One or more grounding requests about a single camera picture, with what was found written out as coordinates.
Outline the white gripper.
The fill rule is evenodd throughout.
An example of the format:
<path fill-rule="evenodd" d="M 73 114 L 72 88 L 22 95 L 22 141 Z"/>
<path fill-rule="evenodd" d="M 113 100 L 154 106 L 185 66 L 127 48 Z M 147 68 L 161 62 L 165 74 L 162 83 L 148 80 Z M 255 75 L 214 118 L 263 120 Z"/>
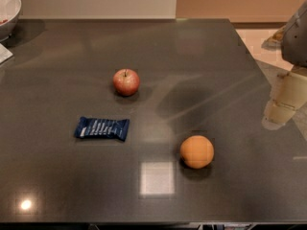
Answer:
<path fill-rule="evenodd" d="M 282 58 L 293 65 L 291 71 L 277 73 L 262 125 L 268 130 L 285 126 L 307 103 L 307 1 L 285 25 L 281 42 Z"/>

